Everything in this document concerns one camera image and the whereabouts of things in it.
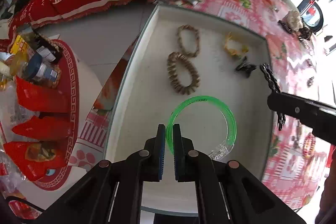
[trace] red packet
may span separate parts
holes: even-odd
[[[65,118],[53,116],[42,119],[33,116],[29,121],[14,126],[12,131],[39,141],[58,141],[72,134],[71,122]]]
[[[43,177],[47,169],[66,166],[64,154],[55,142],[9,142],[3,147],[30,181]]]
[[[18,103],[31,110],[41,112],[69,112],[68,98],[59,90],[31,84],[16,77]]]

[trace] floor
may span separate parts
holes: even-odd
[[[134,0],[70,22],[46,25],[39,32],[47,37],[60,34],[59,39],[91,67],[104,85],[154,7],[146,0]]]

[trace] pink tablecloth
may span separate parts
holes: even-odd
[[[289,11],[284,2],[281,0],[200,0],[194,7],[191,5],[189,7],[235,22],[265,37],[273,71],[281,90],[305,98],[319,99],[314,52],[305,49],[296,37],[286,33],[277,23]],[[308,65],[308,59],[311,60],[312,67]],[[315,82],[308,88],[307,80],[313,76]],[[278,131],[274,123],[272,143],[262,182],[294,209],[307,204],[315,193],[329,148],[318,139],[314,156],[305,159],[302,156],[302,146],[310,129],[303,127],[299,147],[294,148],[298,123],[292,117],[286,117],[286,119],[286,125],[282,131]]]

